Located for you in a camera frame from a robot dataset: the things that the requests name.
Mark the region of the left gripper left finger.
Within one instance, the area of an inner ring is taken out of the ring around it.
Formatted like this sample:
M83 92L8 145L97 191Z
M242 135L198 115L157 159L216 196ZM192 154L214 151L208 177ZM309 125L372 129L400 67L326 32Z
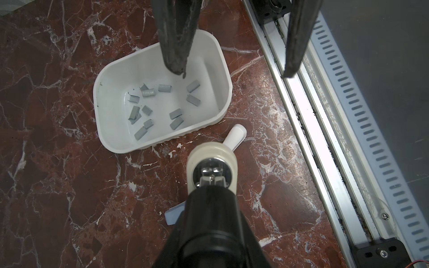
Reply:
M202 1L151 1L165 67L186 77Z

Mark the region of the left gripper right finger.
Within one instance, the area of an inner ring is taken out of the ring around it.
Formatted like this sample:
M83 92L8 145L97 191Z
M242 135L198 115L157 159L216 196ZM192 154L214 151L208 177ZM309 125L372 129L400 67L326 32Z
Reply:
M294 77L301 65L323 0L292 1L283 78Z

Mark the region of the white mini stapler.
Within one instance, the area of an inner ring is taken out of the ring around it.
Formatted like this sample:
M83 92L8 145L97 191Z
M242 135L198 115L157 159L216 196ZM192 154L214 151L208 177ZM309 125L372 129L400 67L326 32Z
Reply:
M232 127L228 135L223 141L231 151L235 151L247 136L246 128L241 124L236 124Z

